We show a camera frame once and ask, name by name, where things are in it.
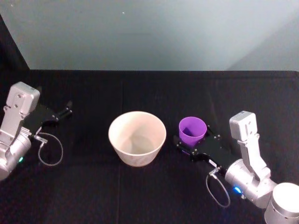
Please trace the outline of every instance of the white wall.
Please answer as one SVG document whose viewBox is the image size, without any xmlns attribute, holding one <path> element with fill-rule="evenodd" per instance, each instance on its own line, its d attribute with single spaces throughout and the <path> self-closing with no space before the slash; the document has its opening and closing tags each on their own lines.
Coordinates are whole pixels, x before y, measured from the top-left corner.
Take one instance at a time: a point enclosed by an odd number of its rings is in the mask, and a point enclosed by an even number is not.
<svg viewBox="0 0 299 224">
<path fill-rule="evenodd" d="M 0 0 L 31 69 L 299 70 L 299 0 Z"/>
</svg>

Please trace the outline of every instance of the blue led light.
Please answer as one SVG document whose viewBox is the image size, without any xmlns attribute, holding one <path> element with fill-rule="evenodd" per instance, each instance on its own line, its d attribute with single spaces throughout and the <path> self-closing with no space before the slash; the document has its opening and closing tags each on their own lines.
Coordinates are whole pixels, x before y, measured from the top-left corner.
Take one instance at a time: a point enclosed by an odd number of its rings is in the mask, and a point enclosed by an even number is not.
<svg viewBox="0 0 299 224">
<path fill-rule="evenodd" d="M 242 193 L 241 190 L 240 190 L 240 188 L 238 188 L 238 187 L 234 187 L 234 191 L 237 192 L 237 193 L 239 193 L 239 194 Z"/>
</svg>

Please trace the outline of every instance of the purple cup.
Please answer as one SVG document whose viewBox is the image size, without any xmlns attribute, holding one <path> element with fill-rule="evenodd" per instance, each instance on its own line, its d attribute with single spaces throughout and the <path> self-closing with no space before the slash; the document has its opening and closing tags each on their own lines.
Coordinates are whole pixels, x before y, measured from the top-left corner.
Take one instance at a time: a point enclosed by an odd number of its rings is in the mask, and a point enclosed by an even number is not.
<svg viewBox="0 0 299 224">
<path fill-rule="evenodd" d="M 178 125 L 179 137 L 187 145 L 193 147 L 206 134 L 206 124 L 197 117 L 186 117 Z"/>
</svg>

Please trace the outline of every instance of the gray cable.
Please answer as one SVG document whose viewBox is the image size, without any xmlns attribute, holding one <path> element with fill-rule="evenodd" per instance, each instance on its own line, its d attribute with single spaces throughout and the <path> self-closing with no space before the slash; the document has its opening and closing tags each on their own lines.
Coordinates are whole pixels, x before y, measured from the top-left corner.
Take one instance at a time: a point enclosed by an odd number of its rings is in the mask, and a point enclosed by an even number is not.
<svg viewBox="0 0 299 224">
<path fill-rule="evenodd" d="M 59 160 L 58 162 L 56 162 L 56 163 L 50 164 L 50 163 L 46 163 L 46 162 L 45 162 L 44 160 L 42 160 L 42 158 L 41 158 L 41 150 L 42 150 L 42 147 L 43 147 L 43 144 L 41 144 L 41 146 L 40 146 L 39 149 L 38 149 L 38 153 L 37 153 L 37 154 L 38 154 L 38 159 L 39 159 L 39 161 L 40 161 L 42 164 L 44 164 L 44 165 L 46 165 L 46 166 L 49 166 L 49 167 L 53 167 L 53 166 L 58 165 L 58 164 L 62 161 L 62 158 L 63 158 L 63 156 L 64 156 L 64 148 L 63 148 L 63 146 L 62 146 L 60 140 L 59 140 L 55 135 L 53 135 L 53 134 L 49 134 L 49 133 L 45 133 L 45 132 L 40 132 L 39 134 L 45 134 L 45 135 L 48 135 L 48 136 L 53 137 L 54 139 L 56 139 L 56 140 L 58 141 L 58 143 L 60 144 L 60 147 L 61 147 L 61 157 L 60 157 L 60 160 Z"/>
<path fill-rule="evenodd" d="M 210 188 L 209 188 L 209 185 L 208 185 L 208 180 L 209 180 L 209 177 L 210 177 L 210 176 L 212 176 L 214 179 L 216 179 L 216 180 L 219 182 L 219 184 L 222 186 L 222 188 L 223 188 L 223 190 L 224 190 L 226 196 L 228 197 L 228 204 L 227 204 L 227 205 L 223 205 L 223 204 L 221 204 L 221 203 L 215 198 L 215 196 L 212 194 L 212 192 L 211 192 L 211 190 L 210 190 Z M 228 207 L 230 206 L 230 197 L 229 197 L 228 191 L 225 189 L 225 186 L 223 185 L 223 183 L 221 182 L 221 180 L 219 180 L 218 177 L 217 177 L 215 174 L 208 174 L 208 175 L 206 176 L 206 188 L 207 188 L 208 192 L 210 193 L 210 195 L 213 197 L 213 199 L 217 202 L 217 204 L 219 204 L 221 207 L 223 207 L 223 208 L 225 208 L 225 209 L 228 208 Z"/>
</svg>

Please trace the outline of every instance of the black tablecloth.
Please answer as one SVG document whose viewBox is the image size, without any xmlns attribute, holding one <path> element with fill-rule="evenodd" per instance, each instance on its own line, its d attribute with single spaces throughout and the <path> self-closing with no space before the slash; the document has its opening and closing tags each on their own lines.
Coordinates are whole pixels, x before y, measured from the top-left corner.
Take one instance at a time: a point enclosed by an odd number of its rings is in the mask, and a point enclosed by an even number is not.
<svg viewBox="0 0 299 224">
<path fill-rule="evenodd" d="M 197 116 L 239 154 L 228 121 L 241 110 L 254 112 L 273 181 L 299 184 L 298 77 L 291 71 L 2 72 L 3 105 L 10 86 L 23 81 L 41 85 L 40 103 L 55 110 L 73 100 L 74 114 L 45 130 L 62 141 L 62 164 L 41 165 L 33 145 L 0 183 L 0 223 L 262 223 L 264 211 L 227 184 L 231 206 L 216 205 L 205 187 L 211 167 L 190 162 L 174 148 L 172 135 L 183 117 Z M 107 136 L 114 118 L 133 110 L 158 116 L 167 129 L 157 158 L 142 168 L 122 163 Z M 48 150 L 59 155 L 54 143 Z"/>
</svg>

